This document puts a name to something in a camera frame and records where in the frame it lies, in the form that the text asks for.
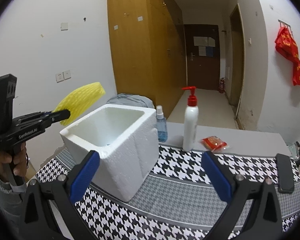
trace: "white wall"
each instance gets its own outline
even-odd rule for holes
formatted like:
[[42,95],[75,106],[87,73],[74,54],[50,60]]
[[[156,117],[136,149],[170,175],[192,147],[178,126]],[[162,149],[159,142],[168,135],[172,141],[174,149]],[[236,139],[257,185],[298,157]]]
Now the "white wall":
[[182,10],[184,24],[218,25],[220,40],[220,78],[226,75],[226,48],[222,11],[220,9],[184,9]]
[[232,79],[232,40],[230,15],[239,4],[245,42],[244,82],[238,118],[247,130],[256,130],[264,100],[268,48],[266,26],[259,0],[229,0],[224,15],[226,37],[226,92],[230,95]]
[[[68,31],[60,30],[61,22],[69,23]],[[57,84],[55,74],[69,69],[72,78]],[[0,18],[0,76],[7,73],[18,78],[14,117],[51,111],[68,93],[92,82],[101,82],[106,95],[88,111],[104,104],[116,94],[107,0],[11,2]],[[62,128],[53,124],[27,142],[35,169],[63,145]]]
[[276,52],[274,44],[280,19],[291,25],[300,58],[300,14],[289,0],[260,3],[266,22],[269,61],[258,130],[280,133],[288,142],[300,141],[300,86],[292,85],[292,63]]

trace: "fire extinguisher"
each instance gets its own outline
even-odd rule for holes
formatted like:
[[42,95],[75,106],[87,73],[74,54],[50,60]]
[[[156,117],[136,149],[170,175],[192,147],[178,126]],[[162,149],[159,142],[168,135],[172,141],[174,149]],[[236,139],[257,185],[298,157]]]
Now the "fire extinguisher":
[[223,94],[225,92],[225,78],[220,78],[219,93]]

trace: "styrofoam box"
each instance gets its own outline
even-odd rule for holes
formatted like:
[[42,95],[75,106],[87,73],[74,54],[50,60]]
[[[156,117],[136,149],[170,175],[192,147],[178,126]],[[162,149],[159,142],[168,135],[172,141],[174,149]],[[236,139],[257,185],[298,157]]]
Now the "styrofoam box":
[[92,182],[122,201],[129,201],[159,158],[156,111],[104,105],[64,128],[60,135],[80,163],[90,150],[100,155]]

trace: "screw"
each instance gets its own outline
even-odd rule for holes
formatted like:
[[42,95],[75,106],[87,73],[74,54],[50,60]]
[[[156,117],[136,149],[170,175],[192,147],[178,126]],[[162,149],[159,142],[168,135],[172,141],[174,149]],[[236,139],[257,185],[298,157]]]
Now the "screw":
[[31,186],[35,185],[37,183],[37,180],[36,179],[31,179],[31,181],[29,182],[29,184]]
[[65,181],[66,178],[67,178],[67,176],[64,175],[64,174],[60,174],[60,175],[58,176],[58,180],[59,180],[59,181]]
[[266,181],[266,184],[268,184],[268,185],[272,184],[272,180],[270,178],[266,178],[265,181]]
[[241,174],[237,174],[237,175],[235,176],[235,179],[236,179],[237,181],[243,181],[243,180],[245,179],[245,177],[244,177],[243,175],[241,175]]

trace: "door handle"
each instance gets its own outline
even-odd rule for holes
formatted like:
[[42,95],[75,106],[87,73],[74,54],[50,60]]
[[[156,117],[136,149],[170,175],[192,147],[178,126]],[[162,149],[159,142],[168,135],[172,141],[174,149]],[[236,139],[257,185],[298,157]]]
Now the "door handle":
[[193,57],[195,57],[195,55],[193,55],[193,53],[191,52],[190,54],[190,60],[193,61]]

